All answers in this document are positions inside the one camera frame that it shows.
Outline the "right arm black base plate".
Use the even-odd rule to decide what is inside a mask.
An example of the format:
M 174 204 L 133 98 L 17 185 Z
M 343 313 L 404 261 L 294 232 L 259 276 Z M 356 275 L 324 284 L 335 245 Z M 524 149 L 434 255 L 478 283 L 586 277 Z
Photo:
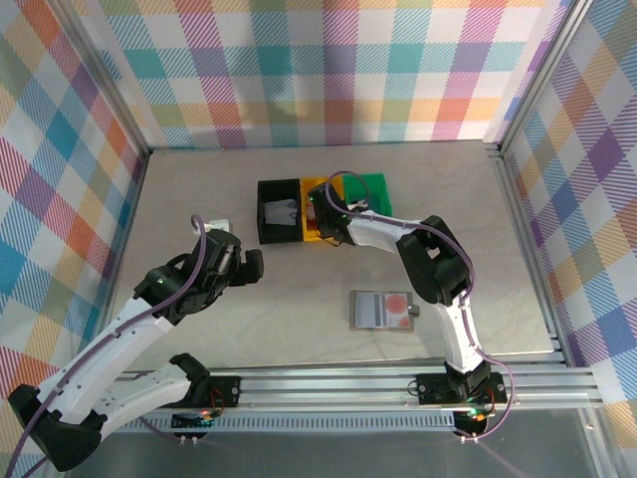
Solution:
M 493 372 L 468 391 L 465 384 L 447 373 L 421 373 L 415 376 L 415 391 L 421 405 L 438 404 L 506 404 L 508 394 L 500 373 Z

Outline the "aluminium mounting rail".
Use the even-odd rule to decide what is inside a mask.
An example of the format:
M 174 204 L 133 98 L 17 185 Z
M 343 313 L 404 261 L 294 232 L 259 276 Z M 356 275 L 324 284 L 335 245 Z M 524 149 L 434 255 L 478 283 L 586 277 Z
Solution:
M 522 364 L 511 374 L 501 373 L 508 394 L 506 404 L 421 405 L 415 391 L 415 376 L 442 373 L 437 368 L 346 367 L 316 369 L 221 370 L 212 375 L 241 377 L 237 410 L 268 412 L 325 412 L 398 410 L 406 408 L 465 411 L 501 411 L 512 408 L 597 407 L 601 393 L 592 373 L 562 366 L 533 368 Z M 162 368 L 133 380 L 83 379 L 54 389 L 51 407 L 69 422 L 80 422 L 91 412 L 110 419 L 131 420 L 176 397 L 184 389 L 177 372 Z

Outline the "black plastic bin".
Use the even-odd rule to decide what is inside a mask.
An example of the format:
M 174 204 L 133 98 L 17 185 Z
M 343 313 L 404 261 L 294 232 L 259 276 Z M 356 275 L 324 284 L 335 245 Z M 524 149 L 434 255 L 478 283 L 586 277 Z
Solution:
M 264 204 L 270 201 L 294 199 L 298 203 L 299 213 L 295 226 L 269 225 L 265 223 Z M 266 244 L 283 244 L 303 241 L 301 216 L 300 180 L 276 179 L 262 180 L 257 186 L 257 229 L 259 242 Z

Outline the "yellow plastic bin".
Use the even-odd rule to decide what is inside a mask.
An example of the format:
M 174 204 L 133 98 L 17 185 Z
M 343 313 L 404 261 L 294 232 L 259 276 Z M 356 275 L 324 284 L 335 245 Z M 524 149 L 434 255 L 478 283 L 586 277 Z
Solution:
M 306 205 L 310 202 L 308 193 L 309 191 L 324 182 L 327 182 L 327 176 L 323 177 L 302 177 L 300 179 L 300 193 L 301 193 L 301 216 L 302 216 L 302 226 L 303 226 L 303 240 L 304 242 L 319 242 L 323 241 L 319 238 L 319 230 L 317 221 L 308 223 L 306 220 Z M 342 178 L 336 178 L 332 182 L 332 193 L 338 195 L 338 197 L 343 200 L 344 197 L 344 184 Z

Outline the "grey striped card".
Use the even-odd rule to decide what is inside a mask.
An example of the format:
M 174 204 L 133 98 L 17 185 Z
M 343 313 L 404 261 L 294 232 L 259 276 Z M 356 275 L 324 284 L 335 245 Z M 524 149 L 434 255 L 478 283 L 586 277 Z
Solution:
M 382 295 L 374 292 L 354 294 L 354 325 L 360 329 L 383 326 Z

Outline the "grey metal shelf plate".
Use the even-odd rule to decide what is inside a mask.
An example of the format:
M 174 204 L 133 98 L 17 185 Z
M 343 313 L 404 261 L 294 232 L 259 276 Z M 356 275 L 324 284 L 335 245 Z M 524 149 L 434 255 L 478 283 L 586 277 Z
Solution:
M 514 411 L 496 433 L 223 433 L 180 446 L 117 433 L 86 462 L 47 478 L 628 478 L 598 426 L 575 409 Z

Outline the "aluminium frame corner post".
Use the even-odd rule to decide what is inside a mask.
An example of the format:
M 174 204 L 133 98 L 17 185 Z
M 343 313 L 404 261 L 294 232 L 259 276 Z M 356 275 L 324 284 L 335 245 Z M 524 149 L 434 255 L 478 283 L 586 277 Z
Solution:
M 500 158 L 530 120 L 540 94 L 552 78 L 594 0 L 546 0 L 503 95 L 503 103 L 484 136 Z
M 98 90 L 104 95 L 113 115 L 119 120 L 123 131 L 127 134 L 136 152 L 142 158 L 148 159 L 151 154 L 151 148 L 148 146 L 133 114 L 117 88 L 105 60 L 95 47 L 70 0 L 46 1 L 61 23 L 65 33 L 70 37 L 70 41 L 78 51 L 85 68 L 95 81 Z

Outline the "green plastic bin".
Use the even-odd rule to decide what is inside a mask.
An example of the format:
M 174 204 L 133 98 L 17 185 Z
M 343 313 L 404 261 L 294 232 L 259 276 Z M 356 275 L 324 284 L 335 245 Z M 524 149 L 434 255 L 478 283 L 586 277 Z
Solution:
M 392 204 L 387 182 L 383 173 L 364 173 L 360 175 L 363 183 L 354 175 L 342 177 L 344 184 L 344 201 L 348 205 L 364 202 L 375 213 L 392 216 Z

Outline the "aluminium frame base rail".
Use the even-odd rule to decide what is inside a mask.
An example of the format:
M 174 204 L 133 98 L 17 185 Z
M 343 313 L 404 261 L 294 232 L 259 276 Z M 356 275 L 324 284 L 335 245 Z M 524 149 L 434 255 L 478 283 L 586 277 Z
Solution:
M 549 294 L 548 284 L 541 269 L 539 255 L 534 247 L 531 227 L 525 217 L 522 199 L 517 191 L 513 175 L 498 146 L 494 143 L 487 143 L 486 148 L 489 158 L 495 165 L 496 175 L 504 193 L 522 257 L 531 279 L 531 285 L 538 301 L 549 339 L 555 351 L 564 352 L 559 334 L 559 323 Z
M 127 245 L 128 245 L 128 242 L 129 242 L 129 238 L 130 238 L 132 227 L 133 227 L 133 223 L 134 223 L 135 214 L 137 212 L 138 203 L 139 203 L 141 192 L 142 192 L 142 188 L 143 188 L 144 179 L 145 179 L 145 176 L 146 176 L 146 173 L 147 173 L 147 170 L 148 170 L 148 163 L 149 163 L 149 160 L 151 158 L 152 153 L 153 153 L 153 150 L 151 149 L 149 151 L 149 154 L 147 154 L 144 157 L 144 159 L 142 160 L 142 162 L 141 162 L 138 182 L 137 182 L 137 186 L 136 186 L 136 188 L 134 190 L 134 195 L 132 197 L 132 204 L 130 206 L 129 215 L 128 215 L 128 218 L 127 218 L 127 222 L 125 224 L 124 235 L 123 235 L 122 240 L 121 240 L 121 249 L 119 251 L 119 255 L 117 257 L 117 260 L 116 260 L 116 263 L 115 263 L 115 267 L 114 267 L 114 270 L 113 270 L 114 271 L 114 276 L 113 276 L 112 284 L 111 284 L 111 287 L 110 287 L 110 290 L 109 290 L 108 300 L 106 302 L 105 320 L 107 322 L 109 322 L 111 320 L 111 317 L 112 317 L 112 314 L 113 314 L 113 309 L 114 309 L 115 302 L 116 302 L 117 290 L 118 290 L 120 277 L 121 277 L 121 269 L 122 269 L 123 259 L 125 257 Z

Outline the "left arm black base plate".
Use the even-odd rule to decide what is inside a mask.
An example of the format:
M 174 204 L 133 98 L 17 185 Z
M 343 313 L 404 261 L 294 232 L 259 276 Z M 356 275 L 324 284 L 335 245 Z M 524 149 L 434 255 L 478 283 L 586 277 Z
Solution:
M 192 407 L 221 411 L 236 408 L 241 395 L 241 377 L 238 375 L 213 375 L 201 378 L 191 386 L 189 404 Z

